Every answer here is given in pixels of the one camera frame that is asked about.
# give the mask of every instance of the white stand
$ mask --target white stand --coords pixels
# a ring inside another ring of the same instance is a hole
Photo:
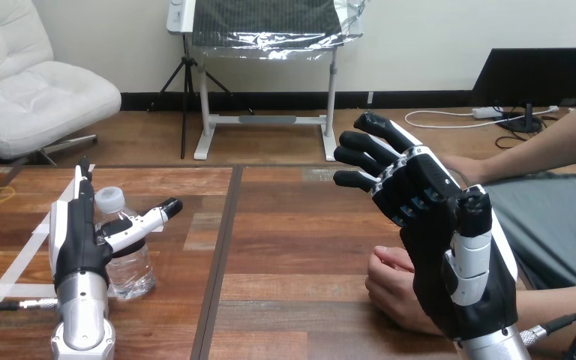
[[[332,50],[330,64],[330,83],[328,84],[328,114],[319,117],[295,116],[219,116],[211,115],[209,111],[209,91],[206,88],[206,69],[204,57],[200,57],[197,67],[199,72],[199,99],[202,104],[202,136],[199,138],[193,158],[206,160],[209,148],[218,124],[282,124],[282,125],[319,125],[323,138],[323,151],[327,161],[335,161],[334,152],[337,147],[335,131],[332,127],[335,114],[335,89],[337,85],[337,49]]]

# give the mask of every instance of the tripod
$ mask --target tripod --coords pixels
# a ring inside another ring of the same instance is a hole
[[[162,88],[162,90],[160,90],[160,92],[157,93],[157,97],[151,102],[151,106],[147,109],[147,113],[154,111],[155,102],[158,101],[158,99],[160,99],[162,97],[162,94],[164,94],[164,92],[167,90],[169,85],[171,85],[171,82],[173,81],[173,79],[176,78],[176,76],[178,75],[180,70],[184,67],[184,95],[182,97],[182,146],[181,146],[182,149],[180,151],[180,158],[184,159],[185,158],[186,137],[187,137],[188,95],[189,95],[189,93],[191,95],[195,95],[195,91],[193,91],[193,77],[191,76],[191,67],[192,66],[197,67],[197,61],[195,61],[195,59],[192,58],[190,53],[189,53],[189,46],[187,44],[187,35],[186,34],[182,35],[182,44],[184,45],[184,56],[182,57],[182,60],[180,61],[180,65],[178,65],[178,68],[176,68],[175,71],[173,71],[173,74],[171,75],[169,80],[166,81],[166,84],[164,84],[164,87]],[[249,108],[248,106],[245,106],[241,101],[239,101],[237,99],[237,97],[233,96],[233,93],[230,92],[230,90],[226,86],[222,85],[221,82],[219,82],[217,79],[215,79],[208,71],[206,71],[206,76],[209,79],[211,79],[211,81],[213,83],[215,83],[215,85],[219,86],[220,89],[222,89],[226,93],[226,96],[228,96],[229,98],[232,98],[233,100],[235,100],[235,102],[237,102],[237,104],[239,106],[245,108],[248,111],[248,115],[255,115],[254,111],[251,108]]]

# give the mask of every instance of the gray shorts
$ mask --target gray shorts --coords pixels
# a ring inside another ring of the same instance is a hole
[[[536,290],[576,286],[576,175],[543,172],[484,188],[522,280]]]

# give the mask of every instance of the plastic water bottle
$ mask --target plastic water bottle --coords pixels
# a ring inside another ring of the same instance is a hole
[[[138,216],[125,205],[125,195],[119,187],[100,189],[94,199],[100,211],[96,221],[99,243],[105,241],[105,236],[125,231],[130,226],[125,219]],[[114,293],[121,299],[137,298],[148,293],[155,285],[149,249],[144,238],[114,253],[106,270]]]

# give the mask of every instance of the chair leg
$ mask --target chair leg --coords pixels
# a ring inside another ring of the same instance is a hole
[[[47,156],[47,153],[45,152],[45,150],[41,149],[38,151],[38,154],[44,158],[50,165],[52,165],[53,167],[57,167],[58,165],[54,162],[54,160],[50,159],[49,156]]]
[[[65,141],[58,142],[54,145],[45,146],[44,148],[41,149],[41,151],[47,156],[48,154],[52,154],[53,152],[57,152],[58,150],[67,149],[72,146],[87,143],[88,141],[93,141],[94,143],[97,143],[98,136],[88,135],[83,137],[77,137],[76,139],[68,139]]]

